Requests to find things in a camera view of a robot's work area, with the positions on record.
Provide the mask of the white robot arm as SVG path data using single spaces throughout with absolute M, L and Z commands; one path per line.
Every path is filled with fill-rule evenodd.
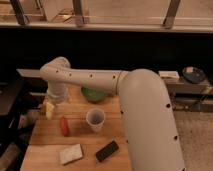
M 56 103 L 66 99 L 68 84 L 119 97 L 132 171 L 186 171 L 169 93 L 155 72 L 72 69 L 57 57 L 40 68 L 40 76 Z

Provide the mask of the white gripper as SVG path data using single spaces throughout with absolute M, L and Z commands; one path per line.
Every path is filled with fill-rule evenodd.
M 68 97 L 68 87 L 64 83 L 49 82 L 47 96 L 53 103 L 64 102 Z M 50 120 L 54 114 L 55 106 L 51 102 L 45 105 L 46 118 Z

